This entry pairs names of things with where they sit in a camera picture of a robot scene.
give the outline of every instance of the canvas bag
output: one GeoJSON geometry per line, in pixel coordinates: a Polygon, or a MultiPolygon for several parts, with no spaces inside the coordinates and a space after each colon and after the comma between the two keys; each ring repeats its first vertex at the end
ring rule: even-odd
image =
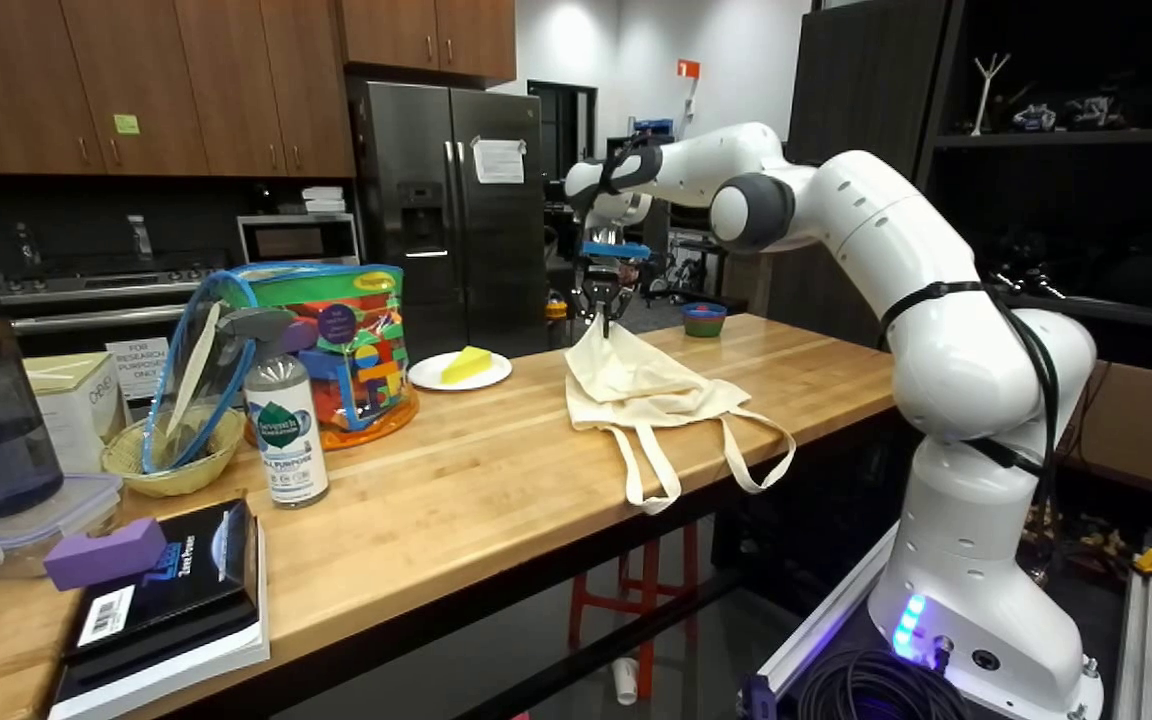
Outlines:
{"type": "Polygon", "coordinates": [[[587,333],[564,351],[564,358],[573,428],[612,433],[623,461],[623,498],[647,515],[663,510],[684,494],[674,461],[661,451],[658,428],[684,428],[706,419],[722,424],[730,471],[751,494],[774,489],[795,457],[795,439],[783,428],[744,409],[744,386],[696,374],[692,369],[612,320],[593,320],[587,333]],[[763,424],[789,439],[789,451],[763,480],[747,475],[742,443],[730,428],[734,414],[763,424]],[[639,439],[663,494],[645,490],[639,461],[630,433],[639,439]]]}

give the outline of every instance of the shelf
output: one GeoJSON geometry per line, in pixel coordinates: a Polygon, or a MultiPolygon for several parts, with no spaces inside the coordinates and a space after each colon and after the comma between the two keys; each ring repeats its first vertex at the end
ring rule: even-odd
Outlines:
{"type": "Polygon", "coordinates": [[[963,152],[963,147],[1152,147],[1152,127],[937,136],[934,147],[937,152],[963,152]]]}
{"type": "Polygon", "coordinates": [[[1102,294],[1006,294],[1014,309],[1051,309],[1077,320],[1142,324],[1152,329],[1152,309],[1102,294]]]}

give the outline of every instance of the microwave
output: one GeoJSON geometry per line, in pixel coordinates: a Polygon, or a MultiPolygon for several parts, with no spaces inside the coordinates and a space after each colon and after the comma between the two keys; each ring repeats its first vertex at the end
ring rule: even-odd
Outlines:
{"type": "Polygon", "coordinates": [[[263,261],[323,261],[360,262],[360,235],[352,210],[334,214],[239,214],[246,262],[263,261]]]}

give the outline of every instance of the white plate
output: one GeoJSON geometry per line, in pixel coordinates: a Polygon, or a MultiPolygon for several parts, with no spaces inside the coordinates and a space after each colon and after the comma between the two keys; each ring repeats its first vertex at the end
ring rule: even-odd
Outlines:
{"type": "Polygon", "coordinates": [[[466,381],[466,384],[446,384],[439,374],[446,374],[446,369],[447,369],[458,357],[462,357],[462,351],[425,357],[425,358],[407,370],[407,381],[411,381],[416,386],[434,386],[434,393],[475,393],[475,386],[500,384],[500,381],[513,370],[513,358],[505,358],[505,357],[494,351],[494,365],[490,365],[484,370],[475,370],[475,374],[466,381]]]}

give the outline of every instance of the purple object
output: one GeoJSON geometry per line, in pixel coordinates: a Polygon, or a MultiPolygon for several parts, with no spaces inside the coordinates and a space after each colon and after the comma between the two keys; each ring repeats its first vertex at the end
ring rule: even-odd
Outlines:
{"type": "Polygon", "coordinates": [[[159,562],[168,535],[156,518],[137,518],[114,535],[63,535],[43,566],[55,587],[91,587],[159,562]]]}

